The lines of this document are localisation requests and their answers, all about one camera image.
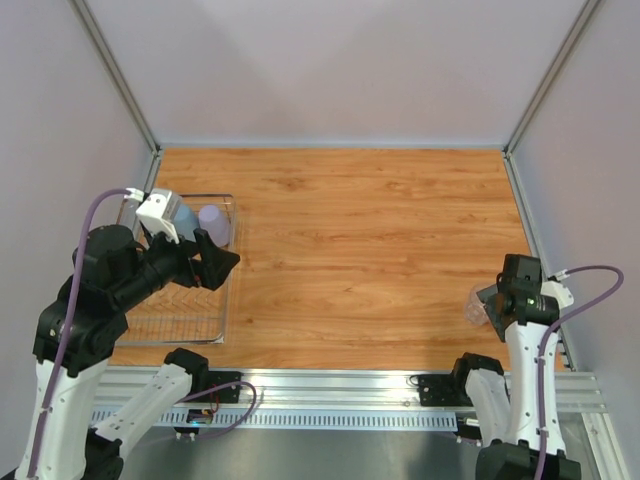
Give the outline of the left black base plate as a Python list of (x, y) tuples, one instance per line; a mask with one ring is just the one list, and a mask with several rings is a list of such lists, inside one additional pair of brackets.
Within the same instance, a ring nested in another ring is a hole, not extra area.
[[(239, 382), (242, 379), (243, 374), (240, 371), (210, 370), (207, 374), (204, 388), (205, 390), (207, 390), (221, 386), (223, 384)], [(239, 385), (228, 386), (216, 392), (207, 393), (206, 395), (202, 396), (199, 401), (212, 403), (214, 406), (218, 404), (237, 404), (239, 402), (241, 390), (242, 387)]]

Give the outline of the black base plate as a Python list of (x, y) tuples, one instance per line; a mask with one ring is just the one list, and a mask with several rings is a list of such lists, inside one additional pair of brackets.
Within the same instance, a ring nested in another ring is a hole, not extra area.
[(422, 407), (471, 407), (470, 398), (460, 390), (451, 374), (416, 376), (416, 389)]
[[(221, 386), (223, 384), (239, 382), (242, 379), (243, 374), (240, 371), (210, 370), (207, 374), (204, 388), (205, 390), (207, 390)], [(237, 404), (239, 402), (241, 390), (242, 387), (239, 385), (228, 386), (216, 392), (207, 393), (206, 395), (202, 396), (199, 401), (212, 403), (214, 406), (218, 404)]]

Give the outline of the right aluminium frame post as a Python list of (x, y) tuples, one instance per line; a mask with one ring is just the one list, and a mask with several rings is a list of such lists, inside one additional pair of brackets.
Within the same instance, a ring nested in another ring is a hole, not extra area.
[(517, 146), (524, 138), (527, 129), (536, 117), (545, 99), (551, 93), (556, 81), (603, 4), (604, 1), (602, 0), (587, 0), (582, 3), (568, 32), (561, 41), (558, 50), (554, 54), (523, 114), (502, 149), (502, 153), (506, 157), (515, 152)]

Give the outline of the aluminium front rail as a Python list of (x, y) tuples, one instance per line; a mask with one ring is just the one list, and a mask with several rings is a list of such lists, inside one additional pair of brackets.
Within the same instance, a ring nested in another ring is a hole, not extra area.
[[(108, 367), (94, 405), (124, 405), (155, 374), (154, 367)], [(263, 409), (419, 410), (421, 397), (431, 393), (418, 384), (417, 372), (403, 370), (243, 369), (241, 379), (254, 385)], [(562, 413), (606, 411), (591, 373), (559, 372), (555, 387), (557, 410)]]

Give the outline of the blue plastic cup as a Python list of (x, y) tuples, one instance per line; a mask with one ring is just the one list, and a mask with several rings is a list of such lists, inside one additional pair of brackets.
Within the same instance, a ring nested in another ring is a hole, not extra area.
[(194, 211), (186, 204), (181, 204), (174, 217), (176, 232), (188, 241), (195, 241), (194, 230), (199, 228), (199, 220)]

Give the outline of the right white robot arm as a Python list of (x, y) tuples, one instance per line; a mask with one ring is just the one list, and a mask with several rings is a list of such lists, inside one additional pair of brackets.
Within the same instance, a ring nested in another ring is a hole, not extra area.
[(511, 372), (469, 352), (452, 371), (452, 396), (472, 405), (479, 422), (476, 478), (581, 478), (580, 463), (567, 456), (555, 390), (556, 323), (570, 302), (566, 288), (544, 280), (538, 258), (508, 254), (494, 286), (477, 298), (507, 345)]

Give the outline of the left aluminium frame post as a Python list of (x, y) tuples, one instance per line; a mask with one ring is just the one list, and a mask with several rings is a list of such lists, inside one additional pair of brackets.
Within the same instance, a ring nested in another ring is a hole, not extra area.
[(143, 138), (144, 143), (150, 153), (156, 155), (160, 151), (160, 144), (152, 132), (89, 2), (85, 0), (70, 0), (69, 5), (94, 48), (118, 96), (135, 124), (136, 129)]

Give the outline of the aluminium frame post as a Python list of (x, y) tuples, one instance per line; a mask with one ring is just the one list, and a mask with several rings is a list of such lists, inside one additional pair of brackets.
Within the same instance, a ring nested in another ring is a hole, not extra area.
[(70, 0), (69, 5), (94, 48), (118, 96), (135, 124), (136, 129), (143, 138), (144, 143), (150, 153), (156, 155), (160, 151), (160, 144), (152, 132), (89, 2), (85, 0)]
[(561, 41), (558, 50), (554, 54), (523, 114), (502, 149), (502, 153), (506, 157), (515, 152), (517, 146), (524, 138), (527, 129), (536, 117), (545, 99), (551, 93), (556, 81), (603, 4), (604, 1), (602, 0), (587, 0), (582, 3), (568, 32)]

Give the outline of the purple plastic cup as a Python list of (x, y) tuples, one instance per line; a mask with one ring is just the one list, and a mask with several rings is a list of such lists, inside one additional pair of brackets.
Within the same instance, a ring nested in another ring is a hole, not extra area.
[(198, 220), (216, 246), (225, 247), (229, 244), (230, 222), (220, 208), (216, 205), (203, 206), (198, 212)]

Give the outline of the clear glass cup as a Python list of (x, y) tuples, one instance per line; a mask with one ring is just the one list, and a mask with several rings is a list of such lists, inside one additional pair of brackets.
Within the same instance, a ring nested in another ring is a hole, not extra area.
[(476, 290), (471, 290), (463, 308), (464, 318), (472, 325), (482, 326), (489, 322), (485, 305)]

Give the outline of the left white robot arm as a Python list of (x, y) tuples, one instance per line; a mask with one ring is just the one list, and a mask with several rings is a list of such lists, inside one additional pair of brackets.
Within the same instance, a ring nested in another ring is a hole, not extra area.
[(208, 360), (177, 348), (113, 420), (89, 424), (100, 379), (128, 329), (127, 313), (170, 283), (215, 291), (239, 261), (202, 229), (192, 241), (160, 233), (148, 246), (123, 225), (84, 233), (73, 275), (39, 317), (36, 409), (24, 457), (9, 478), (116, 479), (162, 413), (209, 394)]

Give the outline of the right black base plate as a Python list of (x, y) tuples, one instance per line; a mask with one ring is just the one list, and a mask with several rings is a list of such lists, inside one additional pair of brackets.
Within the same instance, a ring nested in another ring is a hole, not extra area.
[(422, 407), (471, 407), (470, 398), (460, 390), (451, 374), (416, 376), (416, 389)]

